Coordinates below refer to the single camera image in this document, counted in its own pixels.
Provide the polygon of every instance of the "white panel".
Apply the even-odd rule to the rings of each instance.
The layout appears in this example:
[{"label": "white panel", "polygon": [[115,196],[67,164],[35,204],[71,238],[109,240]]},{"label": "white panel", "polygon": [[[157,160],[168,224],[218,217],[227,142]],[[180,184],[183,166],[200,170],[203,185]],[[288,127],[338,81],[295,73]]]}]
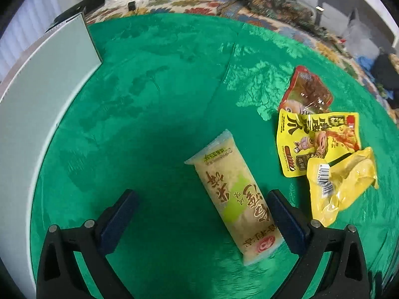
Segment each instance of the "white panel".
[{"label": "white panel", "polygon": [[34,299],[30,217],[37,177],[59,122],[101,60],[80,14],[21,63],[0,84],[0,256]]}]

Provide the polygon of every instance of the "blue gripper pad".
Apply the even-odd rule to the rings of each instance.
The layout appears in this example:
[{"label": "blue gripper pad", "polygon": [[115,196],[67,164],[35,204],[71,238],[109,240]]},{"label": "blue gripper pad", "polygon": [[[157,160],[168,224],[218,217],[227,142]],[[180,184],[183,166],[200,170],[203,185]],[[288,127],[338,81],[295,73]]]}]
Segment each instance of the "blue gripper pad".
[{"label": "blue gripper pad", "polygon": [[293,207],[279,190],[270,191],[266,203],[291,253],[299,256],[305,254],[310,228],[304,214]]},{"label": "blue gripper pad", "polygon": [[113,253],[123,231],[129,224],[135,209],[138,206],[138,196],[133,190],[126,190],[113,208],[114,214],[100,233],[98,250],[103,255]]}]

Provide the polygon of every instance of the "green tablecloth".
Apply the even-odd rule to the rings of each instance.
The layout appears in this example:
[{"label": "green tablecloth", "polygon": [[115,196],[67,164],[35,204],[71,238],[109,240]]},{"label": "green tablecloth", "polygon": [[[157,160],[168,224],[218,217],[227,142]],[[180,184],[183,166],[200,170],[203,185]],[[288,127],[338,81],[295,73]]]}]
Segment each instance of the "green tablecloth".
[{"label": "green tablecloth", "polygon": [[360,113],[362,145],[375,151],[380,189],[367,190],[333,227],[355,224],[368,268],[386,272],[399,235],[398,131],[348,74],[294,40],[228,19],[152,14],[90,31],[104,63],[73,101],[41,168],[31,220],[35,272],[49,225],[95,219],[130,188],[141,204],[108,259],[135,298],[269,298],[297,256],[284,243],[244,267],[197,173],[183,161],[229,129],[262,192],[278,188],[309,215],[306,177],[283,176],[275,144],[276,108],[297,65],[325,82],[331,110]]}]

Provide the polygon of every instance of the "yellow plastic bag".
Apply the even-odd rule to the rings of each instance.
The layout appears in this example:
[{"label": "yellow plastic bag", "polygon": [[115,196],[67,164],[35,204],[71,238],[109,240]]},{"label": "yellow plastic bag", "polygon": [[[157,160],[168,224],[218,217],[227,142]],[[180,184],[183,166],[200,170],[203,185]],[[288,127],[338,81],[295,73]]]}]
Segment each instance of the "yellow plastic bag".
[{"label": "yellow plastic bag", "polygon": [[356,112],[301,115],[280,110],[277,150],[286,177],[305,175],[312,157],[329,163],[361,148]]},{"label": "yellow plastic bag", "polygon": [[271,255],[283,242],[254,177],[225,130],[185,161],[192,164],[234,242],[244,265]]},{"label": "yellow plastic bag", "polygon": [[310,158],[307,177],[313,219],[328,227],[370,186],[378,189],[371,147],[359,150],[330,167],[323,158]]}]

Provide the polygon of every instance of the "plastic wrapper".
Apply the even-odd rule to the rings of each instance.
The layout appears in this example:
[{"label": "plastic wrapper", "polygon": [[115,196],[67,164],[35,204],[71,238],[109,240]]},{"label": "plastic wrapper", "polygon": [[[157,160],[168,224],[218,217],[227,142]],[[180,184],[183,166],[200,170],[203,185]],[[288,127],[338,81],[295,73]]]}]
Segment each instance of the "plastic wrapper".
[{"label": "plastic wrapper", "polygon": [[332,101],[331,92],[320,78],[306,67],[298,66],[279,110],[284,109],[294,114],[321,114],[328,112]]},{"label": "plastic wrapper", "polygon": [[338,212],[348,208],[370,185],[378,189],[376,162],[371,147],[330,167],[323,158],[311,158],[307,177],[312,216],[331,225]]},{"label": "plastic wrapper", "polygon": [[277,150],[286,177],[305,175],[312,157],[330,163],[361,147],[356,112],[300,115],[280,110]]},{"label": "plastic wrapper", "polygon": [[258,262],[280,246],[283,237],[228,130],[185,164],[195,166],[220,217],[243,253],[244,265]]}]

